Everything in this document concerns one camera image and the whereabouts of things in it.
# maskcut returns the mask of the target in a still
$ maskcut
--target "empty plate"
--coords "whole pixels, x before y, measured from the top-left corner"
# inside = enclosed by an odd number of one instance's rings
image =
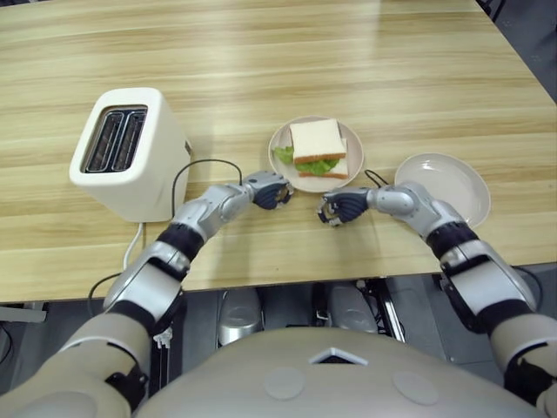
[[[294,164],[285,164],[276,158],[272,151],[276,147],[292,146],[290,137],[290,124],[313,122],[315,120],[329,119],[321,116],[304,116],[295,118],[281,126],[272,136],[269,143],[269,161],[272,169],[285,176],[292,185],[304,192],[323,193],[331,189],[347,185],[358,175],[364,164],[364,149],[358,135],[348,126],[339,121],[340,136],[346,139],[346,162],[348,164],[348,179],[328,179],[322,177],[300,177]]]
[[[445,154],[414,155],[397,169],[395,184],[421,183],[436,199],[445,200],[470,227],[486,220],[491,197],[484,179],[467,163]]]

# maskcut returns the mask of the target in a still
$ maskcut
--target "black cable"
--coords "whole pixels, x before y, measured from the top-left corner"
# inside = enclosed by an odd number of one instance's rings
[[[499,17],[499,14],[501,13],[501,11],[503,10],[503,7],[505,7],[505,3],[507,2],[507,0],[501,0],[499,2],[499,7],[497,7],[497,10],[495,11],[495,13],[493,14],[493,17],[491,18],[491,20],[493,20],[493,23],[495,23],[497,21],[497,17]]]
[[[182,167],[182,169],[176,174],[176,177],[174,178],[174,181],[172,181],[171,210],[172,210],[172,217],[173,218],[174,218],[174,215],[176,214],[176,211],[174,209],[174,207],[176,205],[176,183],[178,182],[178,178],[180,177],[180,175],[183,172],[185,172],[188,168],[190,168],[192,165],[195,165],[197,163],[211,163],[211,162],[225,163],[225,164],[228,164],[228,165],[231,165],[232,167],[234,167],[236,170],[238,170],[239,184],[242,185],[242,170],[240,170],[240,167],[238,167],[237,165],[235,165],[231,161],[227,161],[225,159],[220,159],[220,158],[196,159],[195,161],[192,161],[190,164],[187,164],[184,167]]]
[[[527,268],[524,268],[524,267],[521,267],[521,266],[511,266],[511,267],[515,270],[526,273],[528,276],[530,276],[536,282],[536,286],[538,287],[538,290],[540,291],[540,297],[538,298],[538,302],[536,303],[536,311],[538,311],[541,308],[541,304],[543,303],[543,287],[541,285],[540,278],[536,274],[534,274],[530,270],[528,270]]]
[[[119,276],[120,273],[114,273],[111,274],[110,276],[106,276],[105,278],[99,280],[97,283],[95,283],[93,285],[93,287],[91,288],[91,290],[89,291],[89,294],[87,295],[87,310],[89,311],[89,316],[92,318],[95,316],[95,313],[93,312],[93,294],[95,293],[95,291],[97,290],[97,287],[101,286],[103,283],[105,283],[106,281],[110,280],[110,279],[114,279],[115,277]]]
[[[376,179],[374,179],[374,178],[372,177],[372,175],[375,176],[377,179],[381,180],[381,181],[383,182],[384,185],[389,185],[389,183],[388,183],[385,179],[383,179],[381,176],[379,176],[378,173],[376,173],[374,170],[366,169],[366,170],[364,170],[364,174],[365,174],[373,183],[375,183],[375,185],[376,185],[377,187],[382,187],[382,185],[381,185]]]
[[[14,347],[14,339],[11,337],[11,334],[8,332],[8,330],[2,324],[0,324],[0,329],[2,329],[4,331],[4,333],[6,334],[6,336],[8,337],[8,349],[3,354],[2,359],[0,360],[0,365],[1,365],[2,363],[4,363],[6,361],[6,359],[10,355],[11,350]]]

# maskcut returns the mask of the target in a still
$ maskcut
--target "bread slice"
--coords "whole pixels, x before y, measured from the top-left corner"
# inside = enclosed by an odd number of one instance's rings
[[[345,153],[347,152],[348,148],[346,148],[346,139],[341,139],[342,145],[345,147]],[[325,177],[329,179],[348,179],[348,160],[346,158],[341,158],[339,163],[336,164],[332,170],[326,172],[322,176],[316,176],[310,172],[299,172],[298,175],[300,177]]]
[[[340,159],[346,148],[340,140],[337,119],[291,124],[294,164],[312,163],[322,159]]]

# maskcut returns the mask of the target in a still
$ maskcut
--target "toaster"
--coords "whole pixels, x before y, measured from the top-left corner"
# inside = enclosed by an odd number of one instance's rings
[[[171,218],[172,181],[190,159],[187,137],[160,91],[111,90],[87,119],[70,180],[125,220],[163,221]],[[177,181],[176,206],[188,171]]]

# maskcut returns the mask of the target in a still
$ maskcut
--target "black joint segment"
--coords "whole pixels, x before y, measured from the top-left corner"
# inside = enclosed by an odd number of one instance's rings
[[[178,311],[183,308],[185,308],[185,298],[183,297],[183,293],[180,292],[180,294],[174,298],[168,309],[166,309],[161,319],[158,320],[157,325],[153,328],[152,335],[161,334],[168,328],[172,324],[174,317],[178,314]]]
[[[540,395],[553,385],[557,376],[552,376],[543,368],[528,363],[526,359],[520,360],[520,358],[524,354],[546,345],[546,342],[542,342],[521,350],[508,363],[505,371],[505,389],[534,406]]]
[[[503,300],[482,309],[478,313],[478,321],[491,336],[501,322],[526,314],[533,314],[533,312],[524,300]]]
[[[147,330],[149,335],[153,335],[152,332],[155,329],[155,319],[153,315],[144,310],[140,305],[136,305],[129,300],[120,300],[116,302],[107,313],[127,316],[139,322]]]
[[[128,401],[133,412],[145,396],[147,376],[141,372],[138,364],[136,364],[127,376],[122,373],[114,373],[105,382],[115,388]]]
[[[426,238],[426,243],[431,247],[433,254],[440,259],[447,251],[468,241],[478,239],[472,229],[465,222],[450,222],[440,226]]]
[[[173,246],[185,255],[190,262],[198,255],[204,245],[203,237],[194,229],[184,224],[170,224],[158,236],[157,241]]]

